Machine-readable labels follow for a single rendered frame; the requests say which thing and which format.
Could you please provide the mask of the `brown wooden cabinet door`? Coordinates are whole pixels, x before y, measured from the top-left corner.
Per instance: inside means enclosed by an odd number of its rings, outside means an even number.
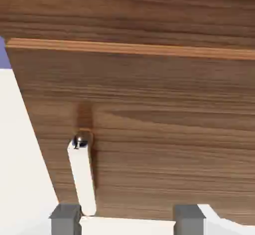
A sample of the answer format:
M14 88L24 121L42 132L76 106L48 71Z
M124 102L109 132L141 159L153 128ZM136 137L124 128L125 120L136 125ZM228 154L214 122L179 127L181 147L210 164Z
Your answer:
M94 135L97 213L169 219L210 204L255 225L255 49L11 38L6 50L57 199L66 146Z

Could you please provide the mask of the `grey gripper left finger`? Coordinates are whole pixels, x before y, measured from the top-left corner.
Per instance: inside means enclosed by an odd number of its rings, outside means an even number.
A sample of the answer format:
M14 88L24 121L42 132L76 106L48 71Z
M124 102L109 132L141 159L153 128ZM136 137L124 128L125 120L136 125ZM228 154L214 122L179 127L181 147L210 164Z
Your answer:
M82 235L81 206L58 204L49 215L0 219L0 235Z

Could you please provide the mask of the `brown wooden cabinet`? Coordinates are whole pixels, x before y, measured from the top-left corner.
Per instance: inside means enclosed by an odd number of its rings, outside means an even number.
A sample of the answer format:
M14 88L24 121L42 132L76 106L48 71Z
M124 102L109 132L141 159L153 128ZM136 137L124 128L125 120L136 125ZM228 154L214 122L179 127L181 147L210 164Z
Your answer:
M0 37L255 49L255 0L0 0Z

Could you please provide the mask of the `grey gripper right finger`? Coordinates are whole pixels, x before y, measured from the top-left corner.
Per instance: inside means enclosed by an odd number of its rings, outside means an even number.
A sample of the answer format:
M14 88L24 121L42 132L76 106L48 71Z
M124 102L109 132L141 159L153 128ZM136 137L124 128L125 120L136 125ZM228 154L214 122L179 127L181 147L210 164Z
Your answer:
M221 218L209 204L176 205L174 235L255 235L255 226Z

